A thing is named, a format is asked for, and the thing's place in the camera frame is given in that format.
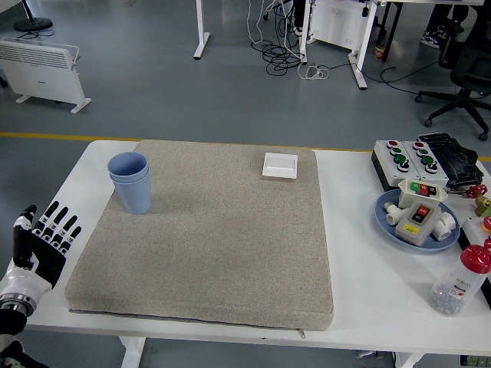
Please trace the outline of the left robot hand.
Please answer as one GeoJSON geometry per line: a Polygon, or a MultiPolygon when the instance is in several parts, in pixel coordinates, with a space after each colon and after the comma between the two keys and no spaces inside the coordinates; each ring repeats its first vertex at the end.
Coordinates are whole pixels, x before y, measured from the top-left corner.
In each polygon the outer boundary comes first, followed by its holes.
{"type": "Polygon", "coordinates": [[[35,221],[35,205],[27,207],[13,226],[13,258],[6,272],[1,302],[37,304],[53,289],[64,269],[68,251],[82,232],[77,215],[54,201],[35,221]]]}

